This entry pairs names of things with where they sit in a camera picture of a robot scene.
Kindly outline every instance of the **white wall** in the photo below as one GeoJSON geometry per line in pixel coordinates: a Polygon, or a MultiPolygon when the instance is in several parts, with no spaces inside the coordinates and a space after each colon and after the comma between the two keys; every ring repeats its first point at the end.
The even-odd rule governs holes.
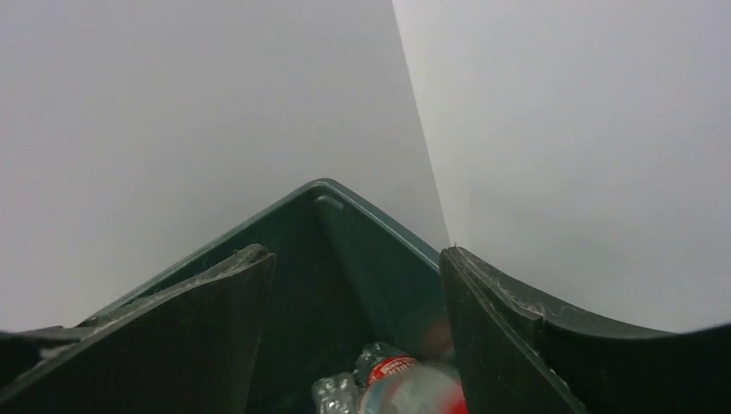
{"type": "Polygon", "coordinates": [[[453,242],[586,309],[731,319],[731,3],[394,0],[453,242]]]}
{"type": "Polygon", "coordinates": [[[310,179],[447,244],[390,0],[0,5],[0,329],[73,324],[310,179]]]}

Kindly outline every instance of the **trash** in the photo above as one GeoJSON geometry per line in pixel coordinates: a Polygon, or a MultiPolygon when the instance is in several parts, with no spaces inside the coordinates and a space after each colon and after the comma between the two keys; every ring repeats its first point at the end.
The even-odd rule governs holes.
{"type": "Polygon", "coordinates": [[[322,378],[312,386],[317,414],[358,414],[359,396],[351,373],[322,378]]]}
{"type": "Polygon", "coordinates": [[[419,361],[416,358],[401,349],[384,342],[375,342],[363,347],[363,352],[355,361],[355,374],[358,383],[367,388],[383,377],[402,373],[417,364],[419,361]]]}
{"type": "Polygon", "coordinates": [[[371,384],[359,414],[467,414],[459,376],[447,367],[413,365],[371,384]]]}

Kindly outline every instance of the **red label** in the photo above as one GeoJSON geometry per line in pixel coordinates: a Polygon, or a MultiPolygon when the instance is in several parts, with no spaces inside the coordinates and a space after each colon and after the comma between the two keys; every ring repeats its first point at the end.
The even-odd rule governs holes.
{"type": "Polygon", "coordinates": [[[378,381],[383,377],[393,375],[394,373],[402,373],[418,363],[419,361],[408,355],[396,355],[386,358],[385,360],[380,361],[378,365],[371,370],[371,374],[368,375],[368,383],[366,385],[369,386],[373,382],[378,381]]]}

